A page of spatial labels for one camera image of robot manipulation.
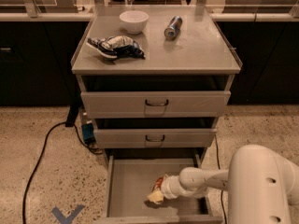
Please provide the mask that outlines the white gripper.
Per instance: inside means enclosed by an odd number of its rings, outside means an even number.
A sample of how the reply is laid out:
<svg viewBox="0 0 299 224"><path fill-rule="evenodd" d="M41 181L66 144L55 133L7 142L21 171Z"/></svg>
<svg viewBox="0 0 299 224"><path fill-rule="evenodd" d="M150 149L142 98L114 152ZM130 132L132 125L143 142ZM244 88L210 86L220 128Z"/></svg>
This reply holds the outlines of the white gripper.
<svg viewBox="0 0 299 224"><path fill-rule="evenodd" d="M185 194L186 189L181 186L177 175L165 175L161 190L155 189L148 195L148 200L152 203L160 204L164 201L164 197L166 199L176 199Z"/></svg>

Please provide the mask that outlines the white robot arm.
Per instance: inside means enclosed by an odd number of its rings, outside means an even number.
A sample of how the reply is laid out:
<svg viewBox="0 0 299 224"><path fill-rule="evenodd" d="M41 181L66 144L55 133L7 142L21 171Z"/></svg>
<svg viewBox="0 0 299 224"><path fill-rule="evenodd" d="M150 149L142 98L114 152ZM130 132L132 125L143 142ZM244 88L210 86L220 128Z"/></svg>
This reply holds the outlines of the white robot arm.
<svg viewBox="0 0 299 224"><path fill-rule="evenodd" d="M187 167L158 178L148 200L200 198L209 188L228 192L228 224L292 224L289 207L299 204L299 166L268 147L246 145L226 170Z"/></svg>

